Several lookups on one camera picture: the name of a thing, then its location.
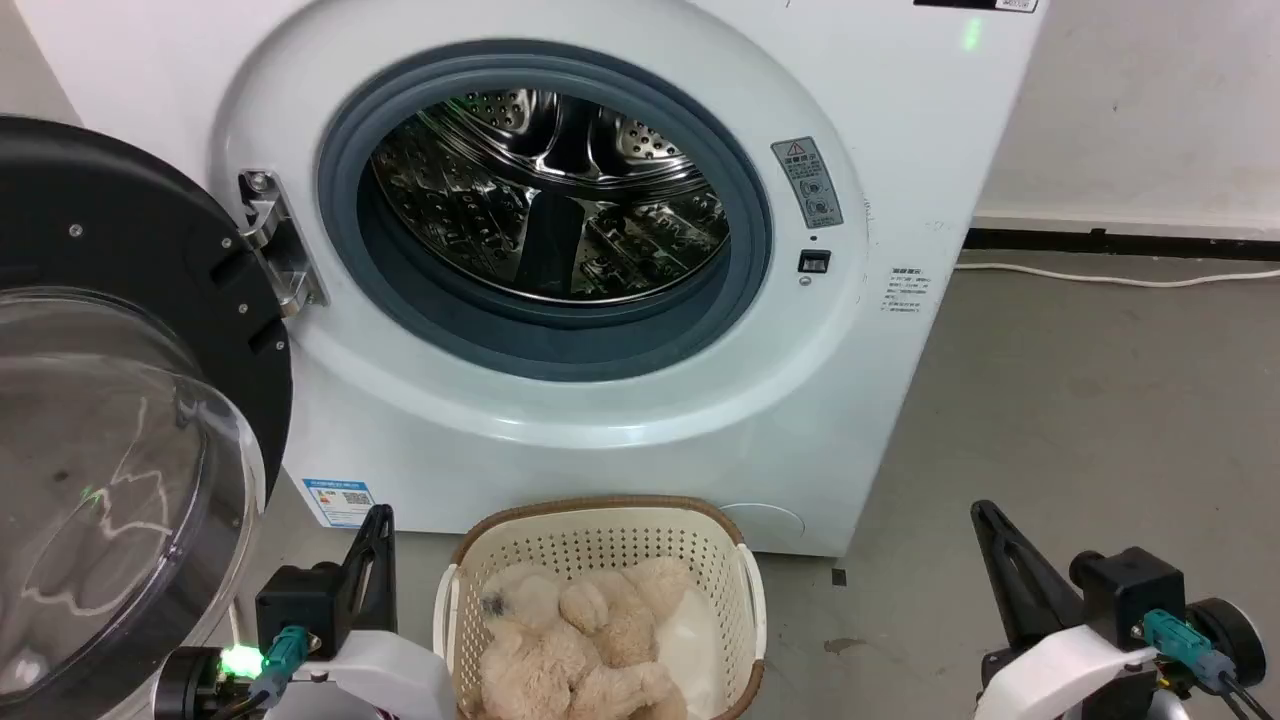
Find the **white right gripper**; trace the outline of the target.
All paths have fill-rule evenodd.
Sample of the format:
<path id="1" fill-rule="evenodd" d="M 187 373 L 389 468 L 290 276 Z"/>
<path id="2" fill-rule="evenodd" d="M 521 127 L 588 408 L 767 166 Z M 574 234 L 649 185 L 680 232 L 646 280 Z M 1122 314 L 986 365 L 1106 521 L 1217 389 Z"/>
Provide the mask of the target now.
<path id="1" fill-rule="evenodd" d="M 1028 650 L 989 680 L 975 719 L 1056 719 L 1155 660 L 1143 642 L 1124 651 L 1079 626 L 1082 597 L 995 502 L 975 501 L 970 516 L 1009 647 Z"/>

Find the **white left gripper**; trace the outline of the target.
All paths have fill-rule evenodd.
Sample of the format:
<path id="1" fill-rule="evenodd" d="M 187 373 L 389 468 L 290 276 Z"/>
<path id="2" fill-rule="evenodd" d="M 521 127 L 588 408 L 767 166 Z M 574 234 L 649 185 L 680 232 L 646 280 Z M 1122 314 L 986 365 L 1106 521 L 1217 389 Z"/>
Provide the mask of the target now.
<path id="1" fill-rule="evenodd" d="M 456 719 L 457 698 L 445 660 L 396 632 L 394 511 L 376 503 L 342 565 L 338 639 L 346 642 L 334 659 L 302 665 L 268 716 Z"/>

